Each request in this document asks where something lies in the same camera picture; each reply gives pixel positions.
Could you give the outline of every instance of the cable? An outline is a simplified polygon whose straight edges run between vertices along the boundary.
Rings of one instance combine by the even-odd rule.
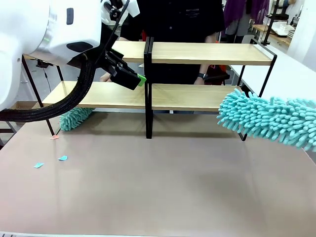
[[[106,44],[105,44],[105,46],[103,47],[103,49],[102,49],[100,55],[98,56],[97,60],[95,61],[95,65],[99,62],[99,60],[100,60],[100,58],[102,57],[102,55],[105,54],[105,51],[106,51],[106,49],[107,49],[107,47],[108,47],[108,44],[112,41],[112,38],[113,38],[113,36],[114,36],[114,34],[115,34],[115,31],[117,30],[117,28],[118,28],[118,26],[119,26],[119,22],[120,22],[120,20],[121,20],[121,18],[122,18],[122,16],[123,16],[124,12],[126,11],[126,9],[127,9],[127,7],[128,7],[128,4],[129,4],[129,0],[126,1],[125,5],[124,5],[124,7],[123,7],[123,9],[122,9],[122,12],[121,12],[120,16],[119,16],[118,20],[116,21],[116,23],[115,23],[115,25],[114,25],[113,31],[112,31],[112,33],[111,33],[111,35],[110,35],[108,41],[106,42]]]
[[[49,80],[48,80],[48,76],[45,72],[45,69],[43,68],[43,71],[44,71],[44,74],[45,74],[45,77],[46,77],[46,80],[47,80],[47,83],[48,83],[48,86],[49,86],[49,91],[51,92],[51,88],[50,88],[50,84],[49,84]]]
[[[0,112],[0,120],[12,122],[33,122],[51,119],[73,109],[86,96],[95,74],[92,61],[82,62],[80,75],[75,88],[63,100],[47,107],[31,110],[6,109]]]

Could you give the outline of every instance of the printed logo on shirt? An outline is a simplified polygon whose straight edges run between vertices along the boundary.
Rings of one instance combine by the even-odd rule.
[[[186,16],[190,18],[196,18],[199,16],[199,8],[186,9]]]

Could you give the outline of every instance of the teal microfiber duster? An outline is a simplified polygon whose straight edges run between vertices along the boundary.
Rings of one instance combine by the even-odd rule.
[[[305,151],[316,152],[316,103],[295,99],[284,102],[279,98],[270,101],[256,94],[241,93],[235,89],[220,105],[218,124],[246,133],[248,136],[267,138],[272,141]]]
[[[70,131],[82,124],[90,116],[94,108],[74,108],[59,117],[60,129]]]

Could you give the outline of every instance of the white wall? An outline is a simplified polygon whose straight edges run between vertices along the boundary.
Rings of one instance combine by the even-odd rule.
[[[307,50],[303,64],[316,72],[316,33],[314,34],[309,49]]]
[[[289,15],[288,23],[290,23],[295,16],[295,14],[299,14],[301,6],[304,5],[305,0],[296,0],[295,4],[288,6],[286,10],[286,14]]]
[[[316,62],[316,41],[314,40],[316,34],[316,0],[305,0],[302,14],[298,26],[296,28],[293,40],[289,47],[287,54],[301,63],[307,63],[305,60],[309,50],[311,54],[306,60]]]

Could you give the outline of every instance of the person's hand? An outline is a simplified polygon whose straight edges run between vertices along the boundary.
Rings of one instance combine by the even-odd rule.
[[[101,82],[112,82],[110,79],[111,74],[105,73],[103,76],[100,77]]]
[[[197,78],[194,85],[204,85],[204,80],[202,78]]]

